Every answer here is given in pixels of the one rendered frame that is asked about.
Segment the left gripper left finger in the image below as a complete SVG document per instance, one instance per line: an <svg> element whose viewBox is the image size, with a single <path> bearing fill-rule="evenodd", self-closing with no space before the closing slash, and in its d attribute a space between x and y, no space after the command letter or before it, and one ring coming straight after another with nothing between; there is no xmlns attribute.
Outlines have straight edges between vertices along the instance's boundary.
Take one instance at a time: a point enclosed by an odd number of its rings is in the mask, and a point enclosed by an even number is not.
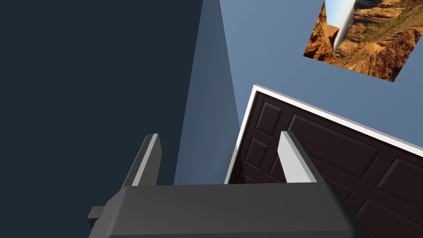
<svg viewBox="0 0 423 238"><path fill-rule="evenodd" d="M155 186L162 159L159 134L146 135L122 187Z"/></svg>

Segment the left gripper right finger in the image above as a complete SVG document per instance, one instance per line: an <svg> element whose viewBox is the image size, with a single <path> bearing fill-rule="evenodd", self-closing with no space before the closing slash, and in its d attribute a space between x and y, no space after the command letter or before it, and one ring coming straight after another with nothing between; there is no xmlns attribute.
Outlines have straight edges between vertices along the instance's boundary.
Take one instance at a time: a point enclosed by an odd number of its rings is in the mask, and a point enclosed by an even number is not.
<svg viewBox="0 0 423 238"><path fill-rule="evenodd" d="M277 153L287 183L325 183L293 132L281 132Z"/></svg>

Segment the dark brown panelled door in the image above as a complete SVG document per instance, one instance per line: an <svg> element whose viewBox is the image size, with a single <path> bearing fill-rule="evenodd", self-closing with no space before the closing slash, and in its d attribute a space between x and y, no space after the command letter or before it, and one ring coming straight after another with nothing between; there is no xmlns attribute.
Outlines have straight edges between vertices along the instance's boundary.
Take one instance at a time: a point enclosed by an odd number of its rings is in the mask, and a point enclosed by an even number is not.
<svg viewBox="0 0 423 238"><path fill-rule="evenodd" d="M229 183L284 183L277 154L293 132L370 238L423 238L423 157L261 92L253 96Z"/></svg>

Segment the canyon landscape wall picture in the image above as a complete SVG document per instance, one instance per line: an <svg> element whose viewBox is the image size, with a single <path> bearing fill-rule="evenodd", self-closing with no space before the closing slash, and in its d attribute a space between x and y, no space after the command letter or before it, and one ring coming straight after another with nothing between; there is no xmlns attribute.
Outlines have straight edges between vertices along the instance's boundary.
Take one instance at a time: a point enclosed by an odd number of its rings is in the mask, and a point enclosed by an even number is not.
<svg viewBox="0 0 423 238"><path fill-rule="evenodd" d="M394 82L423 36L423 0L325 0L304 56Z"/></svg>

